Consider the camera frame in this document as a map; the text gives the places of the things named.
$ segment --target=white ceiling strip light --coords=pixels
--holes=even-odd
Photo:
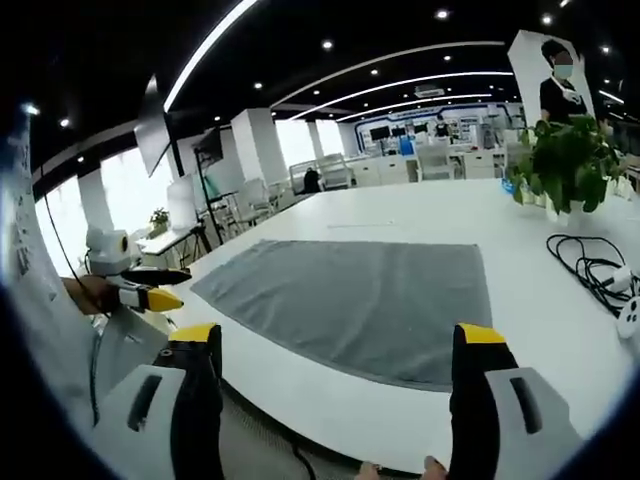
[[[605,92],[604,90],[600,90],[600,95],[604,95],[607,98],[610,98],[611,100],[614,100],[616,102],[618,102],[620,105],[624,105],[624,100],[620,100],[618,97],[616,97],[615,95],[611,95],[609,92]]]
[[[247,10],[253,7],[259,0],[242,0],[236,7],[231,10],[226,17],[222,19],[222,21],[216,25],[216,27],[211,31],[211,33],[204,39],[202,45],[198,47],[196,52],[191,57],[191,60],[184,67],[176,83],[173,84],[171,91],[169,92],[169,96],[164,101],[164,111],[168,112],[173,105],[173,102],[178,97],[180,90],[184,87],[184,84],[187,82],[187,79],[193,73],[193,70],[198,66],[198,63],[203,59],[206,53],[211,49],[211,47],[218,41],[218,39],[231,28],[231,26],[238,20],[242,15],[244,15]]]
[[[315,112],[316,110],[320,110],[322,108],[328,107],[330,105],[334,105],[339,102],[344,102],[345,100],[350,100],[352,98],[359,97],[360,95],[366,95],[368,93],[377,92],[379,90],[384,90],[385,88],[393,88],[398,87],[400,85],[406,85],[408,83],[416,83],[416,82],[426,82],[429,80],[439,80],[443,78],[455,78],[455,77],[473,77],[473,76],[503,76],[503,77],[511,77],[513,76],[512,72],[463,72],[463,73],[446,73],[443,75],[431,75],[429,77],[419,77],[419,78],[410,78],[408,80],[402,80],[400,82],[387,83],[386,85],[380,85],[379,87],[368,88],[367,90],[362,90],[361,92],[352,93],[351,95],[347,95],[346,97],[338,98],[336,100],[331,100],[323,105],[318,105],[317,107],[310,108],[309,110],[299,113],[293,117],[291,120],[296,120],[300,117],[303,117],[311,112]]]
[[[491,97],[490,93],[474,93],[470,95],[449,95],[446,97],[435,97],[435,98],[425,98],[422,100],[414,100],[412,102],[404,102],[404,103],[396,103],[395,105],[387,105],[386,107],[373,108],[371,110],[367,110],[366,112],[354,113],[353,115],[349,115],[346,117],[342,117],[337,122],[343,122],[345,120],[350,120],[354,117],[360,117],[362,115],[368,115],[369,113],[380,112],[382,110],[389,110],[390,108],[400,108],[407,107],[409,105],[417,105],[419,103],[428,103],[428,102],[438,102],[441,100],[462,100],[464,98],[487,98]]]
[[[389,60],[391,58],[402,57],[403,55],[411,55],[413,53],[426,52],[429,50],[437,50],[441,48],[455,48],[455,47],[504,47],[504,42],[452,42],[452,43],[440,43],[437,45],[427,45],[424,47],[416,47],[411,48],[409,50],[402,50],[400,52],[390,53],[389,55],[383,55],[382,57],[377,57],[372,60],[367,60],[366,62],[358,63],[357,65],[353,65],[351,67],[340,70],[339,72],[332,73],[331,75],[327,75],[326,77],[322,77],[320,80],[316,80],[315,82],[310,83],[309,85],[305,85],[302,88],[299,88],[293,93],[282,97],[276,103],[271,105],[270,108],[276,107],[280,105],[282,102],[286,102],[290,98],[295,97],[299,93],[304,92],[316,85],[320,85],[321,83],[326,82],[327,80],[331,80],[332,78],[339,77],[340,75],[344,75],[345,73],[352,72],[362,67],[366,67],[367,65],[373,65],[375,63],[384,62],[385,60]]]

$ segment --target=white controller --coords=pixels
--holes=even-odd
[[[633,297],[624,306],[616,320],[616,328],[620,338],[631,338],[640,330],[640,296]]]

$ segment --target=face mask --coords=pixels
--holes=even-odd
[[[573,74],[573,65],[556,65],[553,67],[553,73],[561,80],[566,80]]]

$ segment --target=small plant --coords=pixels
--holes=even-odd
[[[153,215],[151,215],[149,221],[153,224],[154,228],[163,227],[169,223],[169,212],[164,208],[158,208],[153,211]]]
[[[593,117],[581,115],[571,121],[571,125],[538,122],[532,152],[507,172],[516,202],[522,204],[523,185],[534,195],[546,193],[556,213],[570,213],[572,201],[583,202],[585,212],[604,202],[606,177],[617,179],[621,173],[618,157]]]

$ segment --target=window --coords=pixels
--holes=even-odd
[[[53,218],[58,235],[60,235],[64,251],[74,270],[77,270],[82,265],[87,251],[87,220],[82,209],[78,177],[70,178],[49,192],[47,200],[51,209],[51,218]],[[51,225],[44,198],[36,203],[36,216],[38,217],[44,244],[58,275],[71,277],[73,274],[64,258],[60,243]]]
[[[100,172],[116,230],[131,235],[149,225],[154,210],[167,208],[167,187],[173,178],[166,154],[151,178],[137,148],[103,160]]]
[[[345,150],[338,124],[334,120],[316,120],[316,125],[324,154],[341,153],[344,155]]]
[[[276,131],[287,167],[316,158],[306,121],[276,120]]]

